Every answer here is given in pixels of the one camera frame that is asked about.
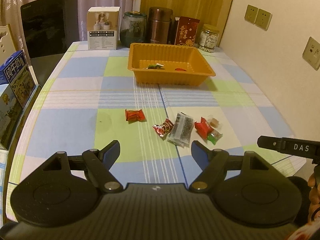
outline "finger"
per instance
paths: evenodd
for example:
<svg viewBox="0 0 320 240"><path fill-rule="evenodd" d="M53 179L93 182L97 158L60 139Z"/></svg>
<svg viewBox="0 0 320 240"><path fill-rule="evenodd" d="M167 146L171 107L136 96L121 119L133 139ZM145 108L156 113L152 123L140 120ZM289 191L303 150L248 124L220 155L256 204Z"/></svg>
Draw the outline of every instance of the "finger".
<svg viewBox="0 0 320 240"><path fill-rule="evenodd" d="M308 180L308 186L314 187L315 185L316 185L316 177L315 177L315 174L312 173L312 175L310 176L310 178Z"/></svg>
<svg viewBox="0 0 320 240"><path fill-rule="evenodd" d="M320 207L320 204L317 204L317 205L313 205L311 204L310 207L309 207L309 215L308 215L308 221L310 222L311 221L311 216L313 214L314 211L316 211L316 209ZM317 212L317 214L315 215L315 218L319 217L320 216L320 211Z"/></svg>
<svg viewBox="0 0 320 240"><path fill-rule="evenodd" d="M320 196L318 194L317 188L313 187L309 193L309 200L313 205L320 203Z"/></svg>

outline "wall outlet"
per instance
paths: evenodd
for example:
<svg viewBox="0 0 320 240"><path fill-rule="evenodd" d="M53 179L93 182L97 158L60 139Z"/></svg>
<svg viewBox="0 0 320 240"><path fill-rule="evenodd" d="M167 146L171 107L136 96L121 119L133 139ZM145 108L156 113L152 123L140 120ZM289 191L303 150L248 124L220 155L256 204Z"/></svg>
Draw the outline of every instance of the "wall outlet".
<svg viewBox="0 0 320 240"><path fill-rule="evenodd" d="M271 18L271 13L259 9L255 24L266 31L269 28Z"/></svg>
<svg viewBox="0 0 320 240"><path fill-rule="evenodd" d="M303 59L315 70L320 67L320 44L312 37L309 38L306 48L302 54Z"/></svg>
<svg viewBox="0 0 320 240"><path fill-rule="evenodd" d="M252 24L256 21L258 8L248 4L247 11L245 12L244 19Z"/></svg>

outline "silver screw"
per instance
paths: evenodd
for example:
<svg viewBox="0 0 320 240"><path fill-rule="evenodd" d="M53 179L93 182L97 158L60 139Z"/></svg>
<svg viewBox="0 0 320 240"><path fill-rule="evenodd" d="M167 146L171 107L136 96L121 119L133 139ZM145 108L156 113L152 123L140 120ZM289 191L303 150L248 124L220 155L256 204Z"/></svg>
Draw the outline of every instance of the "silver screw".
<svg viewBox="0 0 320 240"><path fill-rule="evenodd" d="M208 184L206 184L203 181L196 181L192 183L191 186L196 190L202 190L202 189L206 189L208 187Z"/></svg>
<svg viewBox="0 0 320 240"><path fill-rule="evenodd" d="M116 181L109 181L106 184L104 184L104 187L109 190L116 190L120 188L120 184Z"/></svg>

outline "orange plastic tray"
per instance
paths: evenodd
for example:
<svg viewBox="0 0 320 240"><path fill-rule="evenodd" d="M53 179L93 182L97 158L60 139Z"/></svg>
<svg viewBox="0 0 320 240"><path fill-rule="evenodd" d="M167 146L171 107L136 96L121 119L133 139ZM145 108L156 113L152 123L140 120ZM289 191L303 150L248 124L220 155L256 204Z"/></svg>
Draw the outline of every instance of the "orange plastic tray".
<svg viewBox="0 0 320 240"><path fill-rule="evenodd" d="M164 65L164 69L147 69L156 63ZM138 83L199 86L208 76L216 75L198 49L166 44L132 43L128 69Z"/></svg>

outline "blue milk box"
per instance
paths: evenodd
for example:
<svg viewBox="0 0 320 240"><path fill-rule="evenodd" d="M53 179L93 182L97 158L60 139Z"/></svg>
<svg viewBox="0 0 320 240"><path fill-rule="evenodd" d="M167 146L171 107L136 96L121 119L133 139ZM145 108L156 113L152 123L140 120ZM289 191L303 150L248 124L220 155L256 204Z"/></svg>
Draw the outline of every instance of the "blue milk box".
<svg viewBox="0 0 320 240"><path fill-rule="evenodd" d="M17 100L24 107L36 84L22 50L13 53L0 66L0 84L4 84L1 83L1 81L4 82L4 79L6 79L5 83L10 84Z"/></svg>
<svg viewBox="0 0 320 240"><path fill-rule="evenodd" d="M22 106L10 85L0 85L0 149L9 150L21 113Z"/></svg>

